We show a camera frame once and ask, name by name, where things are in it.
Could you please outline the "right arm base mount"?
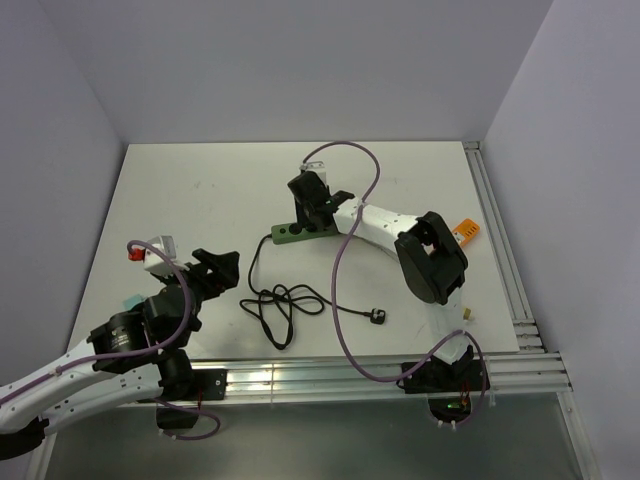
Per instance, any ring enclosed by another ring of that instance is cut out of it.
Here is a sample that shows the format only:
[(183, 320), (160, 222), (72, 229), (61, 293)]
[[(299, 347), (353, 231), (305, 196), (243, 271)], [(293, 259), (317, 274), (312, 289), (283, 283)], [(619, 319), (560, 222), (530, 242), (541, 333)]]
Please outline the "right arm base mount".
[(490, 389), (486, 365), (474, 358), (469, 345), (462, 357), (453, 364), (433, 357), (396, 386), (405, 394), (446, 394), (428, 400), (429, 413), (438, 424), (451, 428), (468, 420), (474, 412), (472, 394), (479, 393), (483, 400)]

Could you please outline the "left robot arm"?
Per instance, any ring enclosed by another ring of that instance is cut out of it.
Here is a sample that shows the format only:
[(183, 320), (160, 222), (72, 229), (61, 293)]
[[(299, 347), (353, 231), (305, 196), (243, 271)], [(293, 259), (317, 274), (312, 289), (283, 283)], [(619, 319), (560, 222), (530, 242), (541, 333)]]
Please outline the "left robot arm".
[(1, 388), (1, 457), (22, 456), (76, 421), (117, 406), (221, 398), (223, 372), (207, 380), (185, 350), (204, 302), (237, 286), (240, 255), (196, 249), (181, 263), (169, 237), (133, 240), (128, 257), (162, 283), (93, 329), (62, 357)]

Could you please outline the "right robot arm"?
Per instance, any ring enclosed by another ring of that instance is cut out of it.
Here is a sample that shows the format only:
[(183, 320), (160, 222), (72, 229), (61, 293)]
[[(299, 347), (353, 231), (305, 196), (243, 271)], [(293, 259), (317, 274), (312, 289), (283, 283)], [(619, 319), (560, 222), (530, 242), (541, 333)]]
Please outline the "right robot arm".
[(462, 333), (461, 301), (468, 260), (444, 219), (432, 211), (396, 213), (342, 190), (332, 194), (324, 178), (310, 170), (289, 181), (288, 188), (301, 226), (344, 237), (337, 260), (354, 238), (395, 255), (409, 291), (427, 306), (431, 334), (445, 342), (435, 353), (434, 381), (446, 390), (457, 388), (468, 374), (462, 359), (470, 341)]

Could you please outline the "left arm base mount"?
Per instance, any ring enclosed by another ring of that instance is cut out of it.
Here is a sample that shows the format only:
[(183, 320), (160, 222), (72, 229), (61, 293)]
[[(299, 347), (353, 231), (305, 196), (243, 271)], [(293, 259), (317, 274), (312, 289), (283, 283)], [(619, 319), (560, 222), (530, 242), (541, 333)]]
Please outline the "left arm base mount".
[[(162, 434), (190, 441), (208, 438), (221, 428), (220, 419), (204, 407), (207, 401), (225, 399), (228, 370), (224, 368), (195, 370), (189, 381), (176, 392), (163, 394), (156, 403), (155, 420)], [(210, 420), (212, 429), (192, 433), (198, 421)]]

